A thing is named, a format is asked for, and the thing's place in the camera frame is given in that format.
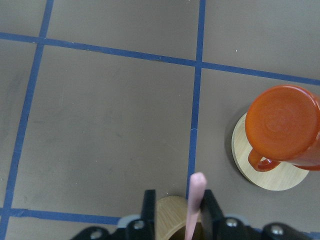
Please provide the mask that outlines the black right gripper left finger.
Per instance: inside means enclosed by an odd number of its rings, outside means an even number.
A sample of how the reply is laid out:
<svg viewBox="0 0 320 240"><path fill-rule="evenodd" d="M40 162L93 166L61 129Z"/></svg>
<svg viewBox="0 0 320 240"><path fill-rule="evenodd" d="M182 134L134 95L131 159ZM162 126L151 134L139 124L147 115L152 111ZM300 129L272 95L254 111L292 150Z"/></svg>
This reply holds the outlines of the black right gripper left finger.
<svg viewBox="0 0 320 240"><path fill-rule="evenodd" d="M155 240L156 191L149 189L144 192L140 217L128 223L127 240Z"/></svg>

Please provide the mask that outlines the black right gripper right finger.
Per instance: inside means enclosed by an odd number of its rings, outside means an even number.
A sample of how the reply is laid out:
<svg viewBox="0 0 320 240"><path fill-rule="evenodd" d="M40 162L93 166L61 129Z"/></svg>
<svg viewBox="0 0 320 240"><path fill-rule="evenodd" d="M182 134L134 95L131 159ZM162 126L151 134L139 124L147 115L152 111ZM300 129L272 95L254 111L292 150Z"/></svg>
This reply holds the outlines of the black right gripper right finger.
<svg viewBox="0 0 320 240"><path fill-rule="evenodd" d="M246 226L235 217L225 217L214 194L206 189L200 205L205 240L246 240Z"/></svg>

